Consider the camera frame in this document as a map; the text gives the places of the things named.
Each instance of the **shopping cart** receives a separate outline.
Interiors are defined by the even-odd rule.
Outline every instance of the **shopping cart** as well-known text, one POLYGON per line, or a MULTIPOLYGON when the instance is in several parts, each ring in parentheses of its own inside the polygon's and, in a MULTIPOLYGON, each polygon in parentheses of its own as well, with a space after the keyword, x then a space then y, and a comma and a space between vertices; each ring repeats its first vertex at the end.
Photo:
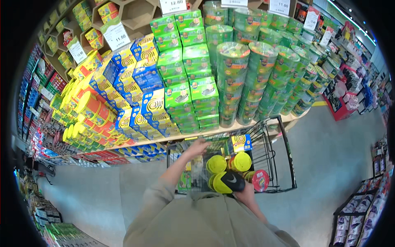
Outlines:
MULTIPOLYGON (((262 193, 278 193, 278 192, 286 192, 297 188, 296 180, 295 180, 295 170, 293 168, 291 150, 289 147, 287 135, 284 129, 284 125, 281 121, 281 116, 275 116, 270 119, 277 119, 278 125, 281 129, 282 137, 284 139, 286 153, 288 156, 288 164, 281 165, 289 165, 290 169, 290 178, 292 186, 291 188, 283 189, 279 185, 279 179, 277 176, 277 168, 275 162, 276 152, 272 148, 272 143, 269 140, 268 130, 267 130, 267 121, 260 121, 256 123, 252 127, 247 127, 244 129, 230 131, 226 133, 216 134, 212 136, 200 136, 200 138, 204 138, 207 141, 211 142, 211 145, 208 146, 207 152, 203 155, 203 160, 200 162, 201 164, 194 166, 191 172, 191 191, 192 192, 204 192, 211 191, 207 182, 211 174, 206 169, 206 162, 213 155, 220 155, 221 148, 224 147, 225 143, 231 136, 235 135, 244 135, 249 134, 251 138, 252 150, 247 151, 248 155, 251 157, 252 165, 250 171, 254 170, 265 170, 269 175, 269 186, 262 193)), ((172 165, 177 158, 188 149, 188 147, 195 141, 193 140, 184 140, 181 143, 174 143, 167 146, 167 168, 172 165)), ((176 190, 176 194, 186 194, 189 190, 178 191, 176 190)))

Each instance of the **supermarket aisle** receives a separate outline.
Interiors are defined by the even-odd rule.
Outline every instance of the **supermarket aisle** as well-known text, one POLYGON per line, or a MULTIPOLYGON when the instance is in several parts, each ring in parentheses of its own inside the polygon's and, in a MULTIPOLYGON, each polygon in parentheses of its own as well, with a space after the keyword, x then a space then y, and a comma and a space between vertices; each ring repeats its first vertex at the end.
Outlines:
MULTIPOLYGON (((268 220, 303 247, 329 244, 333 212, 371 177, 370 145, 382 137, 379 110, 335 122, 326 106, 314 107, 288 133, 298 188, 256 195, 268 220)), ((282 139, 273 144, 279 185, 291 186, 282 139)), ((118 168, 57 167, 53 186, 39 182, 44 196, 72 222, 109 246, 122 246, 147 186, 166 169, 165 162, 118 168)))

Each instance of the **orange container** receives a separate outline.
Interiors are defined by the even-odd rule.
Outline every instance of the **orange container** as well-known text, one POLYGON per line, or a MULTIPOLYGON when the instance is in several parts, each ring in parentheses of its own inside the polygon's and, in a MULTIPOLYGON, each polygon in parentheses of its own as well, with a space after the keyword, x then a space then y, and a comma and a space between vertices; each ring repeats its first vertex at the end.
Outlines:
POLYGON ((87 117, 89 120, 97 114, 100 109, 101 102, 91 92, 86 92, 78 102, 75 111, 87 117))

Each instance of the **price label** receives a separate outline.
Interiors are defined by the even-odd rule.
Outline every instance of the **price label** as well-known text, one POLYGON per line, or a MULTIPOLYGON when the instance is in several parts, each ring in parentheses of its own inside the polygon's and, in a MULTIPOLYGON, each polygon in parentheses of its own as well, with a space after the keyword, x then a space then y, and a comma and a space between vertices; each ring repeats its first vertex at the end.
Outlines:
POLYGON ((331 28, 330 26, 327 26, 324 35, 322 36, 322 39, 320 41, 320 45, 322 46, 327 46, 329 40, 332 37, 332 34, 335 30, 333 28, 331 28))
POLYGON ((119 16, 105 23, 100 28, 100 31, 113 51, 130 43, 129 36, 125 31, 119 16))
POLYGON ((314 30, 316 28, 319 15, 320 15, 320 12, 318 10, 309 6, 308 11, 307 11, 307 16, 305 19, 305 24, 304 24, 303 28, 309 29, 309 30, 314 30))
POLYGON ((82 49, 77 37, 74 37, 72 41, 68 43, 67 48, 69 49, 69 52, 77 64, 81 63, 85 58, 87 58, 87 55, 85 54, 84 49, 82 49))
POLYGON ((159 0, 159 2, 163 15, 186 10, 186 0, 159 0))
POLYGON ((270 0, 269 11, 288 16, 290 12, 290 0, 270 0))
POLYGON ((232 8, 232 7, 247 7, 248 0, 221 0, 221 7, 232 8))

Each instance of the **beige shirt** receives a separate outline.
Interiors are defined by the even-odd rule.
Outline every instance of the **beige shirt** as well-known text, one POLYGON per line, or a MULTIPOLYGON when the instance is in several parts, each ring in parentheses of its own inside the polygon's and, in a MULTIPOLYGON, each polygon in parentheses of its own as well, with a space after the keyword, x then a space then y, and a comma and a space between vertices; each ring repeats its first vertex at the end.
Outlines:
POLYGON ((144 193, 124 246, 299 247, 285 231, 263 224, 241 202, 215 192, 174 199, 164 180, 144 193))

